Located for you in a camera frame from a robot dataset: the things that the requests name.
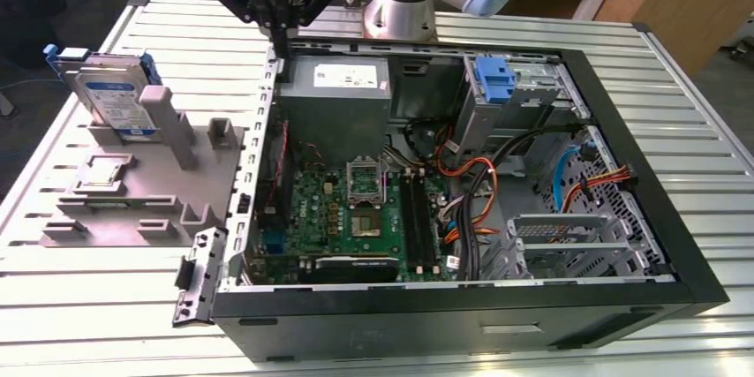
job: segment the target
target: red cable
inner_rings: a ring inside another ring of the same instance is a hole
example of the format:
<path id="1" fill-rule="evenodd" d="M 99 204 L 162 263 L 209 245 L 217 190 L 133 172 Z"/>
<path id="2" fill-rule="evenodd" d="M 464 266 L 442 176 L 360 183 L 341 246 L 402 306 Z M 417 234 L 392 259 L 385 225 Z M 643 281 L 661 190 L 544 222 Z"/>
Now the red cable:
<path id="1" fill-rule="evenodd" d="M 286 149 L 286 121 L 282 123 L 282 149 L 280 150 L 280 157 L 277 158 L 277 166 L 274 170 L 274 180 L 272 181 L 272 190 L 269 190 L 269 196 L 266 196 L 266 203 L 264 206 L 269 205 L 272 201 L 272 195 L 277 188 L 277 179 L 280 178 L 280 172 L 282 172 L 282 160 L 285 159 L 285 149 Z"/>

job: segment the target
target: green circuit board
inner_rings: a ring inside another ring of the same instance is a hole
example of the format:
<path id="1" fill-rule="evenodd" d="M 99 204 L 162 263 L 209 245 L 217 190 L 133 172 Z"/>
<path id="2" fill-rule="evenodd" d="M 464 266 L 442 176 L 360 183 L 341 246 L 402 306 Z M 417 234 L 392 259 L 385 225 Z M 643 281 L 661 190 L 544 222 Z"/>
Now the green circuit board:
<path id="1" fill-rule="evenodd" d="M 354 185 L 376 190 L 373 178 L 353 176 Z M 381 208 L 346 206 L 346 176 L 342 170 L 305 170 L 296 174 L 292 199 L 292 222 L 281 237 L 282 252 L 266 255 L 266 277 L 272 284 L 296 283 L 297 258 L 308 255 L 386 256 L 400 261 L 398 280 L 405 282 L 445 281 L 444 261 L 434 270 L 408 270 L 400 212 L 397 174 L 386 173 L 385 202 Z M 424 180 L 432 199 L 444 192 L 438 177 Z"/>

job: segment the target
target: motherboard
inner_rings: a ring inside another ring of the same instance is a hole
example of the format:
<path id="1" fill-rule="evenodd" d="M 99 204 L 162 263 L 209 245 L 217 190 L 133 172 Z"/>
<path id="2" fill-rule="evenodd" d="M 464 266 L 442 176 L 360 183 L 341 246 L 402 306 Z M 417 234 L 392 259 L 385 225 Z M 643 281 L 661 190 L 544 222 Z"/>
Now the motherboard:
<path id="1" fill-rule="evenodd" d="M 290 220 L 285 229 L 261 229 L 266 254 L 253 259 L 254 283 L 306 282 L 314 261 L 344 271 L 353 279 L 353 268 L 362 265 L 368 280 L 430 282 L 449 279 L 440 258 L 437 232 L 429 219 L 445 203 L 441 177 L 381 170 L 370 174 L 356 164 L 349 170 L 302 170 L 296 173 Z M 353 204 L 356 193 L 376 193 L 381 203 Z M 421 192 L 424 201 L 412 202 Z M 326 282 L 337 281 L 337 271 Z"/>

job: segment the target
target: blue cable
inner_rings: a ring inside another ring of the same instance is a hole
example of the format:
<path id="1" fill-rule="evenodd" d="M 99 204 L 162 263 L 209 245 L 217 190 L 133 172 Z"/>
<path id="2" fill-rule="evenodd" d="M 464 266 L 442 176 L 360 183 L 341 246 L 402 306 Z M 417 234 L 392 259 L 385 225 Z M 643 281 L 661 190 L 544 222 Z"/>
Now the blue cable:
<path id="1" fill-rule="evenodd" d="M 577 146 L 571 147 L 560 159 L 557 159 L 557 165 L 555 166 L 555 172 L 552 173 L 552 201 L 555 202 L 555 210 L 559 212 L 563 208 L 563 195 L 560 193 L 560 179 L 563 178 L 563 169 L 568 163 L 568 158 L 572 154 L 577 152 Z"/>

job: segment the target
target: blue plastic tab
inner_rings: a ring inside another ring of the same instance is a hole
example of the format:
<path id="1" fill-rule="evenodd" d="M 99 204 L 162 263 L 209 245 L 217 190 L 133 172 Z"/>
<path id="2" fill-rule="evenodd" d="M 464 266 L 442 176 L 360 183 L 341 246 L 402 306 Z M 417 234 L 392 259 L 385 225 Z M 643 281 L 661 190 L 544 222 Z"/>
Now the blue plastic tab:
<path id="1" fill-rule="evenodd" d="M 476 77 L 489 103 L 507 103 L 516 89 L 516 74 L 501 57 L 476 57 Z"/>
<path id="2" fill-rule="evenodd" d="M 152 58 L 152 55 L 144 52 L 144 54 L 138 58 L 141 59 L 141 69 L 144 70 L 145 78 L 149 80 L 149 84 L 161 86 L 162 79 L 160 78 L 160 74 L 156 73 L 154 59 Z"/>
<path id="3" fill-rule="evenodd" d="M 42 50 L 42 52 L 45 53 L 46 64 L 51 68 L 51 71 L 54 71 L 54 74 L 57 74 L 57 78 L 61 79 L 59 68 L 57 67 L 57 64 L 54 63 L 54 61 L 57 60 L 57 46 L 54 44 L 47 44 L 45 46 L 45 49 Z"/>

